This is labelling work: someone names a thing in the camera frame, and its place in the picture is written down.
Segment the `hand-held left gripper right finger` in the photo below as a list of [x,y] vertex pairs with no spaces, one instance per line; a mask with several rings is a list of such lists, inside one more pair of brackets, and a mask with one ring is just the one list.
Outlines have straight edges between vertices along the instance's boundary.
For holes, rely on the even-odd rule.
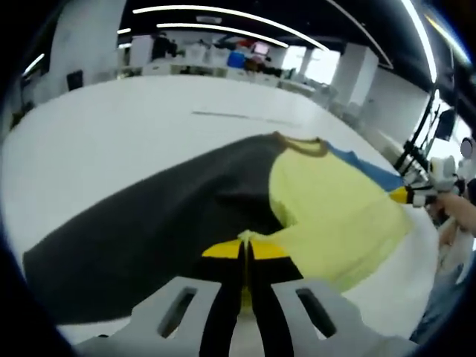
[[248,244],[249,284],[266,356],[412,356],[417,345],[366,326],[358,307],[305,279],[280,246]]

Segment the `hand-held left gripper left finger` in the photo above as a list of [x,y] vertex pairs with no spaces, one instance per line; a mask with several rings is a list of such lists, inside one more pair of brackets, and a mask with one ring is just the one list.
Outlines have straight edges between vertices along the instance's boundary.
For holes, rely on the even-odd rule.
[[132,310],[112,335],[76,346],[79,356],[228,356],[241,309],[245,243],[216,244]]

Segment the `person's right hand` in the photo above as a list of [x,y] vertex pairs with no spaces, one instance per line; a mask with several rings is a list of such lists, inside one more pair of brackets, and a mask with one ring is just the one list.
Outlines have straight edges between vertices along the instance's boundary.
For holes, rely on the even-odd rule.
[[466,203],[468,203],[466,199],[453,193],[437,195],[437,205],[460,224],[463,223]]

